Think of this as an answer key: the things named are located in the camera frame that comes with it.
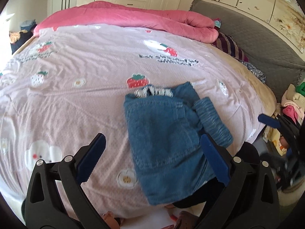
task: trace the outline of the green cloth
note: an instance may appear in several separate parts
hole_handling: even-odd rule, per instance
[[[302,96],[305,96],[305,82],[301,83],[301,85],[296,86],[295,88],[297,93],[300,93]]]

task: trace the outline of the pink comforter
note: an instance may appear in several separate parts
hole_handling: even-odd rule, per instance
[[[100,23],[163,30],[203,43],[213,43],[218,37],[214,22],[195,12],[130,8],[104,1],[56,12],[38,24],[34,30],[34,36],[38,37],[39,30],[48,27]]]

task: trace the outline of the headboard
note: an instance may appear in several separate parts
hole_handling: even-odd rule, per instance
[[[232,36],[249,61],[266,75],[266,85],[278,102],[289,84],[297,84],[305,62],[271,30],[236,11],[202,0],[194,0],[190,11],[221,19],[220,31]]]

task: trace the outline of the black pants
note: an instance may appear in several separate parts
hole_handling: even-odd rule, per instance
[[[247,142],[242,145],[240,151],[236,154],[236,156],[240,157],[244,162],[247,163],[260,163],[260,156],[256,148],[252,144]],[[208,213],[208,211],[217,201],[224,188],[225,185],[223,183],[220,183],[215,177],[212,180],[208,181],[200,189],[198,189],[193,195],[179,202],[175,202],[173,203],[173,205],[178,208],[189,208],[191,206],[206,202],[202,214],[202,216],[205,216],[205,214]]]

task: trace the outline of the drawer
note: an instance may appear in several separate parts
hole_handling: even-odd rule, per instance
[[[145,8],[146,2],[133,1],[133,0],[113,0],[113,3],[124,5],[127,7]]]

